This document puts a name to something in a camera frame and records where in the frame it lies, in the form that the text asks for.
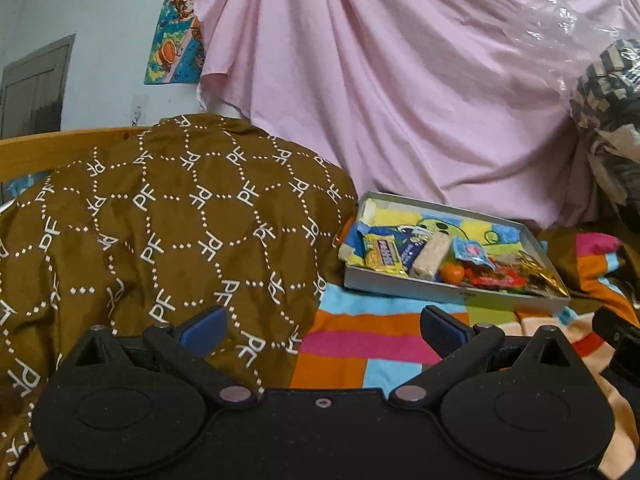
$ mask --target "wooden headboard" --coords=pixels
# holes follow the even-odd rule
[[[66,166],[90,156],[95,146],[103,148],[126,142],[144,129],[140,126],[70,130],[0,140],[0,182]]]

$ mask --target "pink fabric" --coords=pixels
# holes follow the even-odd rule
[[[575,235],[576,256],[616,253],[622,242],[604,233],[580,233]]]
[[[322,357],[387,359],[428,365],[441,360],[418,335],[398,337],[350,330],[307,334],[300,345],[300,351]]]
[[[594,213],[543,56],[502,25],[544,0],[200,0],[201,89],[382,190],[546,228]],[[638,30],[632,0],[565,0]]]

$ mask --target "brown bedding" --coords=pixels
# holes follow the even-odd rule
[[[31,410],[94,324],[139,334],[220,304],[209,361],[288,386],[356,204],[343,170],[245,121],[165,120],[60,169],[0,219],[0,479],[36,479]]]

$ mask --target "door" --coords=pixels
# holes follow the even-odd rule
[[[0,139],[60,129],[74,38],[51,43],[5,67],[0,87]],[[4,183],[1,193],[5,202]]]

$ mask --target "poster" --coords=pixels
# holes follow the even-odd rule
[[[204,65],[198,0],[164,0],[146,67],[146,85],[197,83]]]

